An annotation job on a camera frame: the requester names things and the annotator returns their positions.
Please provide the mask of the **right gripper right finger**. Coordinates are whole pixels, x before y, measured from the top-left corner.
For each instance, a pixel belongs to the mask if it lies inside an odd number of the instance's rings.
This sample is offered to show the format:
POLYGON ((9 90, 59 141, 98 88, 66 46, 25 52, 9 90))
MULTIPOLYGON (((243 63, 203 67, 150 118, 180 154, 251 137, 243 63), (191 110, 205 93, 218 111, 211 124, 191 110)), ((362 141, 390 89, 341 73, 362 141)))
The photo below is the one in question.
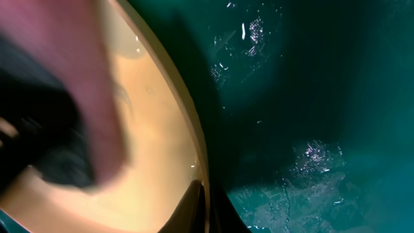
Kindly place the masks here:
POLYGON ((211 185, 210 233, 250 233, 224 190, 211 185))

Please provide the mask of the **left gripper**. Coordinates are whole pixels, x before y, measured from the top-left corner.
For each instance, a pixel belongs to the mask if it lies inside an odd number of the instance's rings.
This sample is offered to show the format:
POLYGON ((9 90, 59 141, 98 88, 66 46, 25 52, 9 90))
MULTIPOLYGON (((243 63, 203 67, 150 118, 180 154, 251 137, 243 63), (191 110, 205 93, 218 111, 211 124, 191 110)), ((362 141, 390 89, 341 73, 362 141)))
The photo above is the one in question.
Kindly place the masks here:
POLYGON ((33 166, 52 184, 81 186, 81 120, 66 90, 1 75, 1 191, 33 166))

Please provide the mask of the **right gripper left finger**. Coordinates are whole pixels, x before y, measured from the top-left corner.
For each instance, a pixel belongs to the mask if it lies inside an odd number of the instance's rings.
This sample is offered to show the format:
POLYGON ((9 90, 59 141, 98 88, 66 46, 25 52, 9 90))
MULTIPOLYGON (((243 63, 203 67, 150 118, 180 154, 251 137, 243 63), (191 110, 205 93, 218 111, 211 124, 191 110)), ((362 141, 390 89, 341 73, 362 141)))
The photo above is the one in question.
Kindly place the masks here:
POLYGON ((204 186, 200 180, 193 180, 158 233, 204 233, 205 208, 204 186))

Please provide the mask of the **yellow plate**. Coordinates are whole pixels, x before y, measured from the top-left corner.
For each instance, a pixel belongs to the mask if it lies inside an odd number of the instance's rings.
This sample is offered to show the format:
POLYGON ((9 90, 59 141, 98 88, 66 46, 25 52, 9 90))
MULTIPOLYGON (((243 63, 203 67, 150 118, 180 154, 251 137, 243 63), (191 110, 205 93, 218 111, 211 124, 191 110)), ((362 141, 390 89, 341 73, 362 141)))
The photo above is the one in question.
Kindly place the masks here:
POLYGON ((168 53, 127 1, 99 1, 127 165, 93 186, 81 126, 81 186, 44 181, 27 167, 1 196, 1 210, 29 232, 159 232, 193 180, 205 194, 206 143, 195 106, 168 53))

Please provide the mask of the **green and orange sponge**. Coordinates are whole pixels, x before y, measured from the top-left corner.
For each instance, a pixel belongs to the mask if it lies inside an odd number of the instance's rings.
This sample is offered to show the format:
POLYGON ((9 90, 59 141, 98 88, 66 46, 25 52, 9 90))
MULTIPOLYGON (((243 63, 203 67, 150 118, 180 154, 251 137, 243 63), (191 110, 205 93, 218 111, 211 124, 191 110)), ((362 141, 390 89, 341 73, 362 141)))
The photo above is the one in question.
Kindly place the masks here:
POLYGON ((113 79, 93 0, 1 0, 1 34, 52 72, 83 118, 99 183, 125 165, 113 79))

